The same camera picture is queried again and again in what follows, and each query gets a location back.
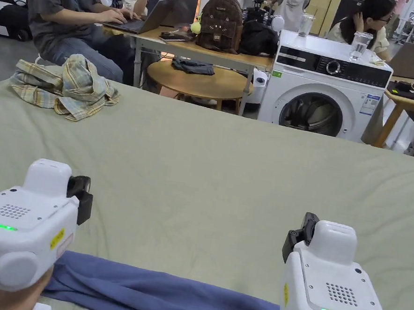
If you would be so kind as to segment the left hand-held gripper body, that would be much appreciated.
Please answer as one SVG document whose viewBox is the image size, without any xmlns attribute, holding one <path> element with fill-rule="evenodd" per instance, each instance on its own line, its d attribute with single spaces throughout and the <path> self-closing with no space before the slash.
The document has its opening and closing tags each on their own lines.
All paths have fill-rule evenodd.
<svg viewBox="0 0 414 310">
<path fill-rule="evenodd" d="M 88 176 L 61 162 L 38 159 L 21 186 L 0 192 L 0 290 L 21 291 L 54 267 L 90 219 Z M 40 302 L 33 310 L 52 310 Z"/>
</svg>

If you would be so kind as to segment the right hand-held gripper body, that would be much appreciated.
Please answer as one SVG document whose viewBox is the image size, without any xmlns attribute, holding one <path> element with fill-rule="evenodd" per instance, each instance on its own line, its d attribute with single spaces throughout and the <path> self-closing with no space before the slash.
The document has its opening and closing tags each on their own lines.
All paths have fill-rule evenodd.
<svg viewBox="0 0 414 310">
<path fill-rule="evenodd" d="M 356 247 L 353 228 L 307 212 L 282 247 L 280 310 L 383 310 Z"/>
</svg>

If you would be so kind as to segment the person's left hand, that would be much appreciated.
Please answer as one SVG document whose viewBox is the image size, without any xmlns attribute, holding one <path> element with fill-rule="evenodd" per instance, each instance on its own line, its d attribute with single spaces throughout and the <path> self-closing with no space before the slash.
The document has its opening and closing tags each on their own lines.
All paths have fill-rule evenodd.
<svg viewBox="0 0 414 310">
<path fill-rule="evenodd" d="M 51 267 L 32 286 L 21 291 L 0 290 L 0 310 L 33 310 L 52 276 Z"/>
</svg>

